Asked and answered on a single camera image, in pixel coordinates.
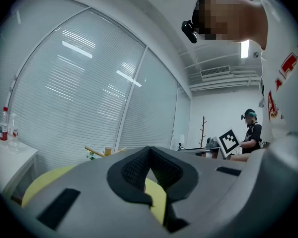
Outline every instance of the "air conditioner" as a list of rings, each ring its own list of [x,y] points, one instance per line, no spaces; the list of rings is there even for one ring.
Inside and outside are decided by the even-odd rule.
[[[200,73],[201,73],[202,80],[204,78],[208,78],[208,77],[229,75],[230,67],[229,67],[229,65],[227,65],[227,66],[222,66],[222,67],[217,67],[217,68],[212,68],[212,69],[206,69],[206,70],[201,70]]]

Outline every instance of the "white table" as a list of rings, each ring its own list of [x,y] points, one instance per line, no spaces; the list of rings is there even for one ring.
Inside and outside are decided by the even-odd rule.
[[[19,142],[18,152],[10,152],[7,142],[0,140],[0,193],[11,198],[16,186],[25,173],[32,168],[32,178],[36,178],[37,149]]]

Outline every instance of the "coat rack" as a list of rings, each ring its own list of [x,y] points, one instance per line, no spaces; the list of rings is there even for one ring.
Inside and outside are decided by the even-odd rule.
[[[201,148],[202,148],[202,144],[203,144],[203,138],[205,137],[205,136],[204,136],[204,124],[205,124],[205,123],[206,123],[206,121],[205,121],[205,117],[203,116],[202,129],[200,129],[200,130],[202,131],[202,137],[201,137],[201,142],[199,142]]]

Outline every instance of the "clear bottle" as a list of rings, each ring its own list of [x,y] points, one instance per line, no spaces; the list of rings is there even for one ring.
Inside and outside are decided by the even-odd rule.
[[[0,140],[7,142],[8,140],[8,108],[3,108],[0,119]]]
[[[9,122],[9,133],[11,137],[9,139],[9,149],[12,153],[18,152],[18,139],[19,139],[19,121],[18,116],[15,113],[11,114]]]

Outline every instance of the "window blind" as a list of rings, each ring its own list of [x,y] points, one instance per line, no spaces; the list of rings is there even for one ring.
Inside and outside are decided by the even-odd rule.
[[[0,117],[26,58],[56,25],[84,8],[69,0],[22,0],[16,5],[14,15],[0,26]]]
[[[177,81],[151,52],[145,55],[127,109],[119,148],[170,148],[175,115]]]
[[[190,121],[190,105],[191,101],[189,96],[185,93],[181,85],[178,84],[177,105],[175,109],[175,119],[171,143],[172,150],[177,150],[179,143],[181,143],[183,147],[186,147]]]
[[[145,46],[90,9],[49,35],[26,63],[11,111],[19,137],[37,148],[39,173],[86,160],[116,141]]]

